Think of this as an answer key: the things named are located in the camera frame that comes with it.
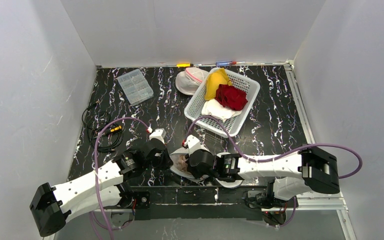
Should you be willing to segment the white mesh bag blue zipper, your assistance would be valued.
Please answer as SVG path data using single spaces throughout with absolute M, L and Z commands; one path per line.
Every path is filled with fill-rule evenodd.
M 176 151 L 172 152 L 169 156 L 170 159 L 173 162 L 173 165 L 170 167 L 170 170 L 185 179 L 188 179 L 189 181 L 193 183 L 203 183 L 204 180 L 210 179 L 211 177 L 208 175 L 203 175 L 199 178 L 195 178 L 190 172 L 187 171 L 187 160 L 186 160 L 186 155 L 187 155 L 187 150 L 184 148 L 179 148 Z M 243 180 L 235 180 L 234 182 L 226 182 L 226 181 L 220 181 L 218 179 L 215 179 L 218 184 L 220 184 L 224 188 L 228 189 L 234 189 L 239 187 L 242 183 Z

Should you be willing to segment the red bra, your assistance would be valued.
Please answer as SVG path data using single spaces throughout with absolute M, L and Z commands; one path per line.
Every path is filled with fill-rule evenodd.
M 219 104 L 233 111 L 241 111 L 248 103 L 247 93 L 233 85 L 220 84 L 214 98 Z

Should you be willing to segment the black base frame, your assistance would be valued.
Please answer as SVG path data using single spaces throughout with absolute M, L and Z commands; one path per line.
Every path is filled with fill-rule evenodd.
M 292 200 L 269 199 L 264 186 L 133 186 L 137 221 L 157 219 L 246 219 L 261 221 L 269 212 L 284 222 Z

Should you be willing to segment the beige pink bra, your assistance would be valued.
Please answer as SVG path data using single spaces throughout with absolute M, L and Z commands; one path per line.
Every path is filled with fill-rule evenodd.
M 188 173 L 188 163 L 184 154 L 176 154 L 172 157 L 173 165 L 179 171 Z

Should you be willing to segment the aluminium side rail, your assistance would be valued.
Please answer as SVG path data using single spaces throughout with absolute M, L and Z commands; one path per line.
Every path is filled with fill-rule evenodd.
M 284 68 L 288 83 L 291 87 L 292 96 L 299 114 L 301 125 L 304 130 L 305 138 L 307 142 L 313 144 L 316 141 L 310 127 L 305 105 L 302 100 L 298 81 L 294 72 L 294 61 L 288 59 L 284 64 Z M 309 192 L 299 195 L 297 199 L 300 210 L 336 211 L 345 239 L 355 240 L 357 238 L 349 217 L 349 208 L 341 192 L 333 195 Z

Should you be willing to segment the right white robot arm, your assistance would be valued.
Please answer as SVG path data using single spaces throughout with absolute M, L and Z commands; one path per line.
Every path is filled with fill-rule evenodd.
M 213 155 L 203 147 L 187 148 L 187 170 L 194 178 L 213 177 L 224 188 L 234 189 L 253 178 L 274 178 L 267 187 L 270 199 L 288 201 L 306 192 L 340 192 L 337 158 L 319 147 L 302 146 L 285 155 Z

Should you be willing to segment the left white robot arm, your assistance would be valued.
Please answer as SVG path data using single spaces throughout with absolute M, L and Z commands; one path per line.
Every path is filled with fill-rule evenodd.
M 130 148 L 113 160 L 68 182 L 40 185 L 29 205 L 39 235 L 48 237 L 79 215 L 102 207 L 148 208 L 150 194 L 133 191 L 125 182 L 139 177 L 151 166 L 161 167 L 169 160 L 166 144 L 153 138 Z

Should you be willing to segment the yellow bra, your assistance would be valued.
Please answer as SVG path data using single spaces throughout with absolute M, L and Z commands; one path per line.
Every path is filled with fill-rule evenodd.
M 205 101 L 210 101 L 216 97 L 216 92 L 219 89 L 219 85 L 233 85 L 224 68 L 219 68 L 208 75 L 205 83 Z

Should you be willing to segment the white mesh bag pink zipper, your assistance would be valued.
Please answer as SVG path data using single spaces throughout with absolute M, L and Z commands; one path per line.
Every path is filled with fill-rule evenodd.
M 177 74 L 175 86 L 182 94 L 193 96 L 209 74 L 197 67 L 187 67 Z

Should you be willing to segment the white bra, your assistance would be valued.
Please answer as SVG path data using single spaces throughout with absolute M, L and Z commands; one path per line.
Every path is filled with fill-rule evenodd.
M 222 106 L 217 100 L 211 99 L 204 102 L 201 110 L 201 115 L 212 116 L 218 120 L 226 122 L 228 119 L 239 116 L 242 113 L 241 110 L 232 110 L 228 107 Z

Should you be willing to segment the clear plastic organizer box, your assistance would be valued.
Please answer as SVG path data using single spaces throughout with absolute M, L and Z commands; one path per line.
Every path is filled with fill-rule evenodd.
M 154 91 L 139 69 L 116 78 L 131 106 L 136 106 L 154 97 Z

